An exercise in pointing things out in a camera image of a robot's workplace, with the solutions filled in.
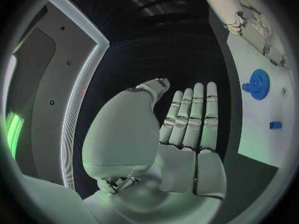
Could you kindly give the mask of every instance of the green light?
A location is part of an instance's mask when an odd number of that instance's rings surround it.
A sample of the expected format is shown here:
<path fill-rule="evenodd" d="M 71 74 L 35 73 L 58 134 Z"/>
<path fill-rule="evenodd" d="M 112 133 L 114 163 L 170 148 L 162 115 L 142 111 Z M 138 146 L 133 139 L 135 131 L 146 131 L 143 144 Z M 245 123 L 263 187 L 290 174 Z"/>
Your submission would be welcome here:
<path fill-rule="evenodd" d="M 24 124 L 24 120 L 13 112 L 6 118 L 7 142 L 13 158 L 15 159 L 17 142 Z"/>

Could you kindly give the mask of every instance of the gray panel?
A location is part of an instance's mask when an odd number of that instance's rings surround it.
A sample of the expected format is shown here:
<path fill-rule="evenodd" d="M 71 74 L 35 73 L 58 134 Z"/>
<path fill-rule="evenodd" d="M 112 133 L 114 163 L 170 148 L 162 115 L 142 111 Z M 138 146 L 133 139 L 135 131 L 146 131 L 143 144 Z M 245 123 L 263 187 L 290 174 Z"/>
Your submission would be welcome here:
<path fill-rule="evenodd" d="M 227 196 L 213 224 L 223 224 L 251 205 L 270 183 L 277 168 L 238 154 L 242 128 L 242 98 L 236 66 L 226 43 L 228 31 L 210 10 L 210 25 L 225 59 L 231 91 L 231 123 L 224 169 Z"/>
<path fill-rule="evenodd" d="M 38 176 L 63 184 L 60 163 L 62 122 L 73 85 L 95 42 L 51 3 L 38 28 L 56 43 L 36 93 L 32 112 L 32 151 Z"/>
<path fill-rule="evenodd" d="M 16 54 L 17 67 L 9 90 L 9 110 L 24 119 L 16 160 L 24 174 L 34 177 L 37 172 L 31 148 L 32 108 L 39 82 L 54 52 L 54 41 L 35 29 Z"/>

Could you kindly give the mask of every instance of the blue gear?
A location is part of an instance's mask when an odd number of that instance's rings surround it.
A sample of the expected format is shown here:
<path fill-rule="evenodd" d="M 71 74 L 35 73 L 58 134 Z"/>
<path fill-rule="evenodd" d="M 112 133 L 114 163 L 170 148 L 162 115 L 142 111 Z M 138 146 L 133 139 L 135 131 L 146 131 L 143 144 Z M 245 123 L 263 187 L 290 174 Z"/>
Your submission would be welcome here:
<path fill-rule="evenodd" d="M 265 98 L 270 89 L 270 79 L 266 71 L 255 70 L 250 78 L 250 82 L 243 84 L 242 89 L 250 92 L 251 96 L 257 100 Z"/>

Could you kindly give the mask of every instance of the white panel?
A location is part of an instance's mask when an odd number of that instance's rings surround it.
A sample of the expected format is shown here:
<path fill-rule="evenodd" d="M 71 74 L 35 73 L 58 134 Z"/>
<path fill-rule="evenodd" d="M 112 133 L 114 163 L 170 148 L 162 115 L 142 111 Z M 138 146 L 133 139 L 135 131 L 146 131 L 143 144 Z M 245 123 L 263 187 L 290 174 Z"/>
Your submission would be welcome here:
<path fill-rule="evenodd" d="M 273 65 L 238 35 L 229 34 L 227 43 L 234 57 L 240 85 L 248 83 L 256 69 L 270 77 L 270 91 L 263 100 L 254 99 L 241 90 L 243 124 L 238 152 L 257 161 L 280 167 L 288 150 L 294 125 L 294 86 L 291 70 Z M 270 129 L 272 121 L 283 123 L 282 129 Z"/>

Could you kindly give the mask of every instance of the blue plastic part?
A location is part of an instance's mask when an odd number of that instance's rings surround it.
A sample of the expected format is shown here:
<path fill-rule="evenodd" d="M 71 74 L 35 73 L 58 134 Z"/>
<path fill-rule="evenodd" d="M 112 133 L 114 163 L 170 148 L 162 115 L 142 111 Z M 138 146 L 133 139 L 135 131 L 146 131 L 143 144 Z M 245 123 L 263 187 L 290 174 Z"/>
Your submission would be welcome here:
<path fill-rule="evenodd" d="M 250 92 L 251 96 L 257 100 L 265 98 L 270 90 L 270 78 L 267 72 L 261 69 L 255 70 L 250 82 L 243 84 L 242 89 Z"/>
<path fill-rule="evenodd" d="M 282 128 L 283 124 L 279 121 L 270 122 L 270 129 Z"/>

